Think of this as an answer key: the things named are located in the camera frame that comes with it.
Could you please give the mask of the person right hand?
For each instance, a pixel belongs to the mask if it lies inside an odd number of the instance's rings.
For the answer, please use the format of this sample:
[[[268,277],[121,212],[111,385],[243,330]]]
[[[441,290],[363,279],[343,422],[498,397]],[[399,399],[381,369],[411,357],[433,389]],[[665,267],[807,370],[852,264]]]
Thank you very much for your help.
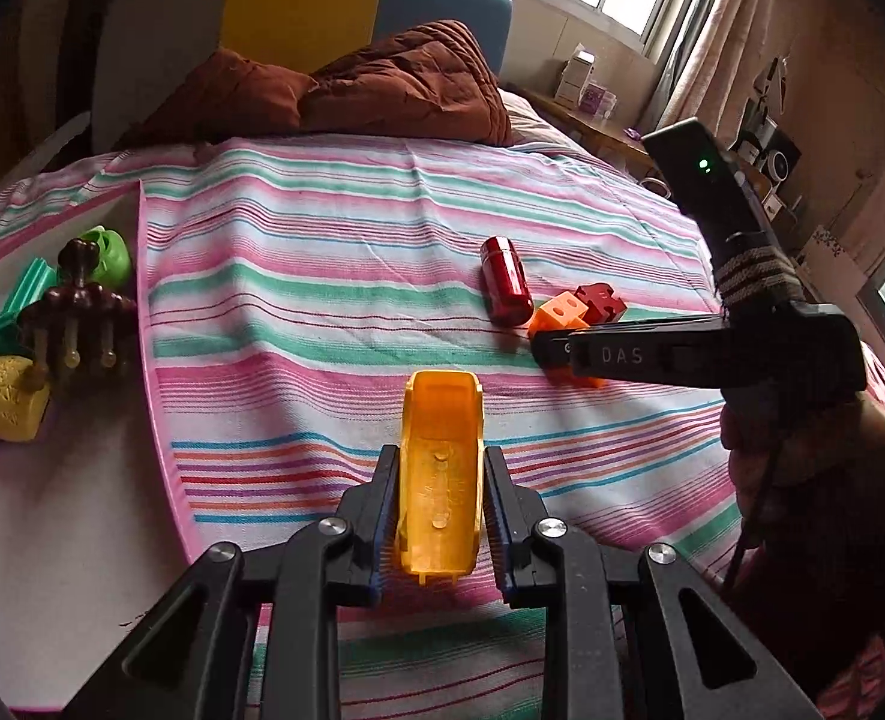
[[[885,410],[860,395],[785,433],[748,411],[722,411],[728,476],[750,546],[885,539]]]

